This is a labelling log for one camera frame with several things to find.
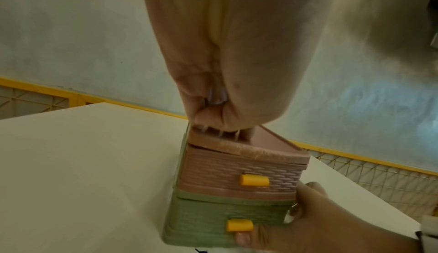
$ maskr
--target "fingernail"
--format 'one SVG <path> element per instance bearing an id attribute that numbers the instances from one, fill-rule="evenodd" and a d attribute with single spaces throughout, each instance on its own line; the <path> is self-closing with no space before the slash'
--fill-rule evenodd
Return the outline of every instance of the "fingernail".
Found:
<path id="1" fill-rule="evenodd" d="M 235 239 L 236 243 L 243 247 L 248 247 L 251 243 L 251 236 L 249 232 L 237 232 Z"/>

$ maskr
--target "drawer knob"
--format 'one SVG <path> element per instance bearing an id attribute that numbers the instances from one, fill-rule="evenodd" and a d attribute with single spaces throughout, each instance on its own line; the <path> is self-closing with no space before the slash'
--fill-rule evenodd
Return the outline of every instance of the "drawer knob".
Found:
<path id="1" fill-rule="evenodd" d="M 242 174 L 239 183 L 241 186 L 269 187 L 269 178 L 261 175 Z"/>
<path id="2" fill-rule="evenodd" d="M 227 232 L 248 232 L 254 229 L 254 224 L 249 219 L 234 218 L 227 221 Z"/>

